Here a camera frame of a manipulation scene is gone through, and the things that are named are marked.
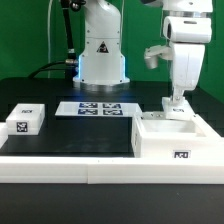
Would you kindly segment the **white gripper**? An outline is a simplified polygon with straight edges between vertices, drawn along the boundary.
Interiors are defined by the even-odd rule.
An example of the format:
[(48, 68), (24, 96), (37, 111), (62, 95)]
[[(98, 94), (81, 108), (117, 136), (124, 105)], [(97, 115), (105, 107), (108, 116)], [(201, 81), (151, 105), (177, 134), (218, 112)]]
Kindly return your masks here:
[(195, 89), (203, 64), (205, 45), (211, 41), (210, 18), (167, 16), (163, 35), (172, 53), (171, 79), (173, 104), (184, 100), (184, 91)]

